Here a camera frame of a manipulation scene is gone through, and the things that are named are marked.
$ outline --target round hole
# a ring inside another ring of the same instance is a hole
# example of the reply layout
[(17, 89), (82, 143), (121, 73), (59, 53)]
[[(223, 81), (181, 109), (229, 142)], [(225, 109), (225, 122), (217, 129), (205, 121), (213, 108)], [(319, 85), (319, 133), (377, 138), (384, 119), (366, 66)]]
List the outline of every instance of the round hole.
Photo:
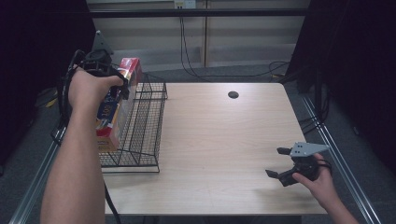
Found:
[(238, 98), (239, 93), (236, 92), (236, 91), (230, 91), (230, 92), (228, 92), (228, 96), (229, 96), (230, 98), (232, 98), (232, 99), (236, 99), (236, 98)]

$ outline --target snack box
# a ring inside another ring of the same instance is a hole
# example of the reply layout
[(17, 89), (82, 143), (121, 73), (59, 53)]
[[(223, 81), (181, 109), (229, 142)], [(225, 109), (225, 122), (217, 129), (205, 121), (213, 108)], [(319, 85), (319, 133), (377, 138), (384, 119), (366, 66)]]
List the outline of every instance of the snack box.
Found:
[(96, 136), (99, 152), (116, 151), (125, 130), (128, 114), (132, 110), (138, 80), (142, 76), (142, 68), (138, 58), (123, 58), (119, 72), (128, 80), (129, 98), (123, 100), (110, 95), (100, 104), (96, 119)]

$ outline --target wooden table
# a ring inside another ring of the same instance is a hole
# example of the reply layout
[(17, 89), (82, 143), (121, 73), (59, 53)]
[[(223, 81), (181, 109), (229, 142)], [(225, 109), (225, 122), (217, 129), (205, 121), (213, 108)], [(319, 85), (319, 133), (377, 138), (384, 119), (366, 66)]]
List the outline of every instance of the wooden table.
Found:
[(290, 157), (276, 148), (304, 141), (282, 85), (168, 83), (167, 90), (161, 172), (105, 175), (120, 214), (325, 214), (308, 189), (284, 188), (264, 171), (289, 170)]

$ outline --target wall outlet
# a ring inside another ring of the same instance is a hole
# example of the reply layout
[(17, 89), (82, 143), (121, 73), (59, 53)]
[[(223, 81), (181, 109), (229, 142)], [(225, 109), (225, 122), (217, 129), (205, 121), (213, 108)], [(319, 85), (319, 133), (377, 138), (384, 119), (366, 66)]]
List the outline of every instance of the wall outlet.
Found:
[(174, 0), (174, 3), (175, 3), (175, 9), (185, 8), (184, 0)]
[(195, 0), (184, 0), (184, 8), (197, 8)]

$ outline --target white wall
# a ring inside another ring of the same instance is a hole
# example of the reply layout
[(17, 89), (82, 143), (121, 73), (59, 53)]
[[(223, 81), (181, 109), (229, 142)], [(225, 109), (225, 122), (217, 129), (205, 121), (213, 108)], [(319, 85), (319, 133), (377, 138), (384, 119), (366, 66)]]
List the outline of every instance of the white wall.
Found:
[[(136, 1), (88, 0), (88, 4), (90, 9), (174, 8), (173, 1)], [(308, 4), (309, 0), (212, 0), (206, 6), (205, 1), (197, 1), (198, 8), (307, 8)], [(289, 61), (304, 17), (183, 20), (191, 64), (197, 67)], [(140, 57), (147, 70), (182, 67), (179, 18), (94, 19), (94, 23), (119, 57)]]

